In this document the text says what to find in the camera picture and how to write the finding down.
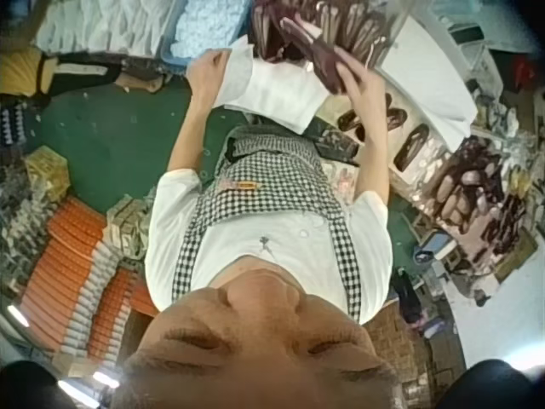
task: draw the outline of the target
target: white t-shirt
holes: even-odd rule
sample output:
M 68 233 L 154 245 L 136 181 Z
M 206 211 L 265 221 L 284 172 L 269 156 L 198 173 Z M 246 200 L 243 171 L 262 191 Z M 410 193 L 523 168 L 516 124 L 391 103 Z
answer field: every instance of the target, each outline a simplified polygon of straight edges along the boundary
M 200 190 L 193 170 L 175 170 L 159 181 L 146 255 L 147 285 L 159 310 L 172 303 L 175 266 Z M 386 230 L 387 207 L 375 192 L 365 192 L 345 209 L 345 214 L 361 273 L 363 324 L 381 309 L 388 293 L 392 243 Z M 208 286 L 241 256 L 279 265 L 307 294 L 322 297 L 347 312 L 328 222 L 322 216 L 283 211 L 234 217 L 208 228 L 193 268 L 192 290 Z

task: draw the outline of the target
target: checkered apron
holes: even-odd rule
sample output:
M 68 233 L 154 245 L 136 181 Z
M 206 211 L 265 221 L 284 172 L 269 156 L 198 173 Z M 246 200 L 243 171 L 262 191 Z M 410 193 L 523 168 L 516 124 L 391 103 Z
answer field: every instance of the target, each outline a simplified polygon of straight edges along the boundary
M 256 183 L 256 188 L 238 188 L 238 182 L 248 181 Z M 313 143 L 273 126 L 239 127 L 227 137 L 215 181 L 199 196 L 184 236 L 172 301 L 191 290 L 193 267 L 207 228 L 237 216 L 293 210 L 316 213 L 328 221 L 348 314 L 358 321 L 359 267 L 344 212 Z

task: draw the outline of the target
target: yellow shirt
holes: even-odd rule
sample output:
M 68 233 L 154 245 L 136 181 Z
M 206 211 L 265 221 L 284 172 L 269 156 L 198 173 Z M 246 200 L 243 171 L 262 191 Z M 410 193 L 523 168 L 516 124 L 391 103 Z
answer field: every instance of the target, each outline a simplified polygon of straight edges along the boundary
M 0 94 L 33 96 L 37 92 L 37 71 L 42 51 L 28 48 L 23 51 L 0 53 Z M 40 88 L 47 94 L 57 59 L 48 59 L 43 64 Z

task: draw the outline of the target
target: person's right hand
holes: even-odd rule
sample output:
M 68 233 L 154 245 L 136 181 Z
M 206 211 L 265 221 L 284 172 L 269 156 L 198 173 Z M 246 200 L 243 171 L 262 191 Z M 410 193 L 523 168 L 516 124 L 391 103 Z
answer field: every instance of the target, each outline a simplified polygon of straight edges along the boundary
M 212 49 L 187 68 L 186 77 L 192 90 L 191 105 L 199 112 L 208 114 L 212 111 L 230 55 L 229 49 Z
M 337 63 L 337 71 L 347 89 L 353 110 L 365 127 L 366 137 L 378 142 L 374 138 L 382 138 L 387 134 L 384 79 L 377 73 L 365 68 L 361 62 L 344 49 L 335 47 L 335 51 L 347 65 Z

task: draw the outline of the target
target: blue plastic bin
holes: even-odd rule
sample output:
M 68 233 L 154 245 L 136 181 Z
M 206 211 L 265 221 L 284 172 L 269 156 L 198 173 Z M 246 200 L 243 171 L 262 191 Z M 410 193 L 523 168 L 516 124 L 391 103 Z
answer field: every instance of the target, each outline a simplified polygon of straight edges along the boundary
M 250 17 L 252 0 L 246 0 L 246 12 L 243 14 L 240 22 L 238 23 L 238 28 L 235 31 L 236 34 L 232 39 L 231 43 L 241 37 L 242 34 L 245 34 L 248 25 L 246 24 L 248 18 Z M 192 58 L 181 58 L 175 57 L 170 52 L 170 46 L 175 42 L 176 37 L 176 25 L 180 19 L 182 13 L 186 10 L 187 0 L 175 0 L 175 6 L 170 14 L 169 21 L 164 30 L 163 41 L 161 44 L 161 60 L 170 64 L 172 66 L 186 67 L 191 62 Z

